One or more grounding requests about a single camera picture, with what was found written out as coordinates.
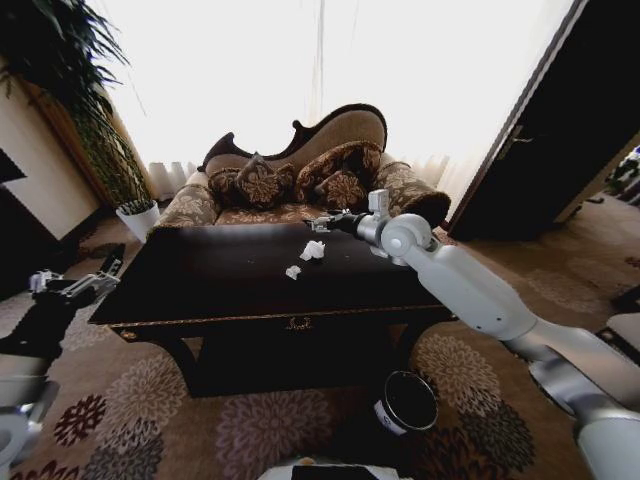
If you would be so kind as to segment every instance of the floral patterned carpet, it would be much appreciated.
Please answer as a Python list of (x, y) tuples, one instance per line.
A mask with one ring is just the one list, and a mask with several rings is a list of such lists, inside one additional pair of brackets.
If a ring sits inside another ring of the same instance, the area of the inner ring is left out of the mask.
[[(140, 248), (118, 220), (108, 219), (85, 241), (68, 276), (95, 271), (107, 242), (126, 242), (126, 263)], [(538, 241), (463, 248), (510, 282), (538, 315), (596, 331), (615, 313), (609, 299), (640, 283), (638, 245), (640, 212), (607, 197)], [(0, 335), (29, 305), (27, 293), (0, 303)], [(337, 427), (366, 408), (360, 388), (192, 399), (162, 349), (129, 345), (88, 325), (91, 312), (81, 311), (67, 332), (50, 371), (60, 394), (34, 455), (13, 469), (12, 479), (254, 479), (288, 457), (325, 451)], [(426, 434), (400, 440), (409, 458), (401, 473), (589, 478), (571, 419), (497, 342), (458, 322), (440, 324), (422, 336), (412, 365), (434, 386), (440, 416)]]

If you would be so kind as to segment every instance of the sofa armrest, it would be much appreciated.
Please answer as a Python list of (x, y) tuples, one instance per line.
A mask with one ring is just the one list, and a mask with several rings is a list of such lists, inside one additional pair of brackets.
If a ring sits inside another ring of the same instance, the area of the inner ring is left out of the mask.
[(208, 187), (187, 183), (178, 190), (153, 229), (213, 225), (221, 210)]
[(387, 156), (373, 181), (373, 188), (389, 191), (391, 216), (415, 213), (424, 217), (431, 228), (439, 226), (447, 215), (451, 199), (420, 180), (409, 165)]

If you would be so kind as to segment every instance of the white paper scrap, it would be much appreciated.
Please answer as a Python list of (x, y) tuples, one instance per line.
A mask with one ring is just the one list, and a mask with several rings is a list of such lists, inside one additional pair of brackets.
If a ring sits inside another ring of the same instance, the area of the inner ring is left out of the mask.
[(297, 265), (291, 265), (289, 268), (287, 268), (284, 273), (285, 275), (287, 275), (287, 277), (293, 278), (294, 280), (298, 279), (298, 274), (301, 272), (302, 270), (300, 269), (299, 266)]
[(315, 240), (311, 240), (307, 243), (307, 246), (304, 247), (303, 252), (300, 254), (300, 258), (305, 262), (311, 260), (312, 258), (322, 258), (324, 257), (324, 243), (316, 242)]

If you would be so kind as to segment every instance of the sheer curtain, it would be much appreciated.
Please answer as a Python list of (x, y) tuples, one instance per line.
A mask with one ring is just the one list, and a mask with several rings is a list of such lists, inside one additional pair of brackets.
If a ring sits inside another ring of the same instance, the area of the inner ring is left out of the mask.
[(454, 205), (571, 3), (94, 0), (131, 62), (111, 95), (161, 191), (229, 131), (275, 153), (294, 119), (365, 102), (387, 151)]

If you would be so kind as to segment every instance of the wall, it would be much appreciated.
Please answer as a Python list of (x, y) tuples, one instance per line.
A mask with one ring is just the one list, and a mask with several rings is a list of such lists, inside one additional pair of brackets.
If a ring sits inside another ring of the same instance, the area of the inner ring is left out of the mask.
[(0, 95), (0, 147), (27, 176), (7, 188), (57, 239), (98, 208), (97, 198), (17, 85), (10, 98)]

